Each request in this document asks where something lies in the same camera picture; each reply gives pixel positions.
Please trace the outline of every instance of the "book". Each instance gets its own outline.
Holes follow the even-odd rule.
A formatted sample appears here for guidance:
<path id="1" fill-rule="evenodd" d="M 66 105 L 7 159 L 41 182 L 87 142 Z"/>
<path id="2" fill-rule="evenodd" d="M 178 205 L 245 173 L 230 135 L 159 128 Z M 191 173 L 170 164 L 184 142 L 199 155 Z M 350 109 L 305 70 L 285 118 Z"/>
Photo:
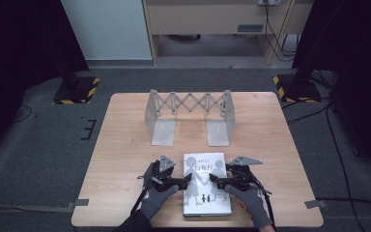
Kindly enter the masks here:
<path id="1" fill-rule="evenodd" d="M 192 173 L 184 190 L 184 217 L 210 217 L 231 215 L 230 195 L 210 181 L 210 173 L 227 177 L 223 153 L 184 154 L 184 175 Z"/>

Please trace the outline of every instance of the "black glove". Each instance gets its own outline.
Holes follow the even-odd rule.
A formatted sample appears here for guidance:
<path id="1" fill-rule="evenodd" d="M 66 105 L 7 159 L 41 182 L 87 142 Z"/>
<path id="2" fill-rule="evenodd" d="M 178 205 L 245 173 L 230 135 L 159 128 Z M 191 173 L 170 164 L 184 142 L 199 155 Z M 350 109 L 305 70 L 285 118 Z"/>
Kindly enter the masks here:
<path id="1" fill-rule="evenodd" d="M 225 187 L 225 191 L 237 196 L 243 203 L 245 210 L 251 215 L 255 228 L 261 228 L 272 224 L 272 220 L 264 210 L 264 201 L 261 198 L 261 191 L 256 187 L 250 187 L 247 191 L 240 191 L 230 185 Z"/>
<path id="2" fill-rule="evenodd" d="M 143 200 L 141 200 L 140 211 L 148 220 L 152 219 L 161 208 L 162 203 L 178 190 L 178 186 L 172 186 L 166 191 L 158 192 L 155 186 L 151 185 Z"/>

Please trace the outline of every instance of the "black cable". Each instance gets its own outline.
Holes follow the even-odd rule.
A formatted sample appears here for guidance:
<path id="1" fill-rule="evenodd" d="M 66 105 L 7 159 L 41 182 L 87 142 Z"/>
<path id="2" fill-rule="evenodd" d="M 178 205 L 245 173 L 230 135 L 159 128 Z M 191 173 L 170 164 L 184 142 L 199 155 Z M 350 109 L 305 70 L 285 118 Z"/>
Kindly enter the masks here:
<path id="1" fill-rule="evenodd" d="M 295 53 L 296 53 L 296 51 L 295 50 L 285 50 L 285 48 L 284 48 L 284 46 L 285 46 L 285 43 L 286 43 L 286 41 L 287 41 L 287 39 L 288 39 L 288 35 L 285 35 L 284 36 L 284 40 L 282 41 L 282 51 L 284 51 L 284 52 L 289 52 L 289 53 L 294 53 L 294 54 L 291 54 L 292 56 L 294 56 L 295 55 Z"/>
<path id="2" fill-rule="evenodd" d="M 320 110 L 318 110 L 318 111 L 316 111 L 314 113 L 311 113 L 311 114 L 308 114 L 308 115 L 304 115 L 304 116 L 301 116 L 299 118 L 296 118 L 296 119 L 287 121 L 287 124 L 288 125 L 291 125 L 291 124 L 294 124 L 294 123 L 296 123 L 296 122 L 298 122 L 298 121 L 300 121 L 302 119 L 309 118 L 311 116 L 317 115 L 317 114 L 323 112 L 324 110 L 326 110 L 327 108 L 329 108 L 331 105 L 332 105 L 332 101 L 329 104 L 325 105 L 322 109 L 320 109 Z"/>
<path id="3" fill-rule="evenodd" d="M 133 208 L 130 211 L 131 216 L 134 215 L 134 213 L 137 211 L 137 207 L 140 204 L 141 200 L 143 200 L 146 193 L 147 193 L 147 190 L 145 188 L 140 192 L 140 195 L 138 196 L 136 202 L 134 203 Z"/>
<path id="4" fill-rule="evenodd" d="M 321 79 L 321 81 L 323 81 L 324 83 L 326 83 L 327 85 L 330 85 L 329 82 L 325 79 L 324 75 L 322 74 L 321 71 L 313 71 L 316 75 L 318 75 L 318 77 Z"/>
<path id="5" fill-rule="evenodd" d="M 354 199 L 352 197 L 351 188 L 349 186 L 348 174 L 346 172 L 345 164 L 343 162 L 342 155 L 341 155 L 341 153 L 339 151 L 339 147 L 338 147 L 338 144 L 337 144 L 335 135 L 333 133 L 332 126 L 330 124 L 330 119 L 329 119 L 329 114 L 328 114 L 329 107 L 330 107 L 330 104 L 328 105 L 328 107 L 326 107 L 326 116 L 327 116 L 327 121 L 328 121 L 328 127 L 329 127 L 329 131 L 330 131 L 330 135 L 332 136 L 332 139 L 333 139 L 333 143 L 335 145 L 336 154 L 338 155 L 340 164 L 342 166 L 343 176 L 345 178 L 346 189 L 347 189 L 348 196 L 349 196 L 349 199 L 350 199 L 350 203 L 351 203 L 351 207 L 352 207 L 352 212 L 354 214 L 355 220 L 357 221 L 357 225 L 359 226 L 360 230 L 363 231 L 363 232 L 365 232 L 362 224 L 360 223 L 359 217 L 357 216 L 357 211 L 356 211 L 355 205 L 354 205 Z"/>
<path id="6" fill-rule="evenodd" d="M 292 102 L 292 103 L 290 103 L 290 104 L 284 105 L 284 106 L 282 106 L 281 108 L 282 108 L 282 109 L 284 109 L 284 108 L 288 108 L 289 106 L 292 106 L 292 105 L 294 105 L 294 104 L 296 104 L 296 103 L 299 103 L 299 101 Z"/>
<path id="7" fill-rule="evenodd" d="M 272 221 L 272 228 L 274 231 L 276 231 L 275 218 L 273 217 L 272 204 L 271 204 L 270 196 L 269 196 L 269 194 L 272 194 L 272 193 L 270 191 L 265 190 L 262 183 L 257 179 L 257 177 L 252 172 L 251 172 L 251 177 L 254 180 L 254 184 L 258 187 L 258 189 L 261 190 L 262 194 L 265 197 L 265 201 L 267 203 L 267 208 L 268 208 L 268 213 L 270 215 L 270 220 Z"/>
<path id="8" fill-rule="evenodd" d="M 300 45 L 300 35 L 297 35 L 297 46 L 295 47 L 295 52 L 298 50 L 298 46 Z"/>
<path id="9" fill-rule="evenodd" d="M 311 75 L 311 77 L 310 77 L 311 80 L 313 80 L 314 82 L 316 82 L 318 84 L 321 84 L 322 86 L 326 87 L 330 91 L 333 89 L 333 86 L 330 85 L 321 74 L 319 74 L 315 71 L 312 71 L 312 72 L 317 74 L 319 76 L 319 78 L 316 78 L 316 77 Z"/>
<path id="10" fill-rule="evenodd" d="M 24 105 L 24 104 L 21 105 L 20 108 L 21 108 L 21 107 L 25 107 L 25 108 L 29 109 L 29 113 L 28 113 L 28 115 L 26 115 L 26 117 L 24 117 L 24 118 L 22 118 L 22 119 L 14 120 L 13 123 L 19 123 L 19 122 L 22 122 L 22 121 L 26 120 L 27 118 L 29 118 L 29 116 L 31 116 L 31 114 L 32 114 L 32 108 L 31 108 L 31 107 L 29 107 L 29 106 L 27 106 L 27 105 Z"/>
<path id="11" fill-rule="evenodd" d="M 336 78 L 338 77 L 338 74 L 334 71 L 330 71 L 332 74 L 333 74 L 333 77 L 332 77 L 332 86 L 335 86 L 336 85 Z"/>
<path id="12" fill-rule="evenodd" d="M 270 24 L 270 19 L 269 19 L 269 14 L 270 14 L 269 6 L 270 6 L 270 5 L 269 5 L 269 3 L 268 3 L 267 0 L 265 0 L 264 3 L 265 3 L 265 12 L 266 12 L 265 38 L 266 38 L 268 44 L 270 45 L 270 47 L 272 48 L 273 53 L 275 54 L 275 56 L 276 56 L 276 58 L 277 58 L 278 60 L 283 61 L 283 62 L 293 61 L 294 58 L 292 58 L 292 57 L 295 56 L 295 55 L 287 55 L 287 54 L 285 54 L 284 51 L 283 51 L 283 49 L 282 49 L 282 47 L 281 47 L 281 45 L 279 44 L 279 41 L 278 41 L 278 39 L 277 39 L 277 37 L 276 37 L 276 34 L 273 32 L 273 29 L 272 29 L 271 24 Z M 284 59 L 281 59 L 281 58 L 278 56 L 278 54 L 276 53 L 275 47 L 271 44 L 271 42 L 270 42 L 270 40 L 269 40 L 269 38 L 268 38 L 268 27 L 270 27 L 272 34 L 276 37 L 276 45 L 277 45 L 277 46 L 279 47 L 279 49 L 281 50 L 282 54 L 283 54 L 285 57 L 287 57 L 287 58 L 291 58 L 291 59 L 289 59 L 289 60 L 284 60 Z"/>

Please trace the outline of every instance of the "sleeve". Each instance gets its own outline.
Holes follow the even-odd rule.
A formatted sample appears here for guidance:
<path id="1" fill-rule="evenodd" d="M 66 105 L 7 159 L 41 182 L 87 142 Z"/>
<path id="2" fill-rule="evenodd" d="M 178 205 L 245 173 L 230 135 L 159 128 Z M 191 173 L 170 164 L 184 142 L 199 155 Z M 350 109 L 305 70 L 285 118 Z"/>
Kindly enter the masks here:
<path id="1" fill-rule="evenodd" d="M 133 215 L 128 217 L 123 224 L 113 230 L 113 232 L 148 232 L 152 231 L 152 224 L 141 213 L 136 211 Z"/>

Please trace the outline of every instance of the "white wall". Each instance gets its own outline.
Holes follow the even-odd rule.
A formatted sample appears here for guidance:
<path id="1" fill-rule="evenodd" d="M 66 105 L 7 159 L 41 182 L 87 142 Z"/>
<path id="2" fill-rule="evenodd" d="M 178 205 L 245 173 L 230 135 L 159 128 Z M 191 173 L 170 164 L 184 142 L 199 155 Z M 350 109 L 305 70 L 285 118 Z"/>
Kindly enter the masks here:
<path id="1" fill-rule="evenodd" d="M 152 60 L 141 0 L 61 0 L 86 60 Z"/>

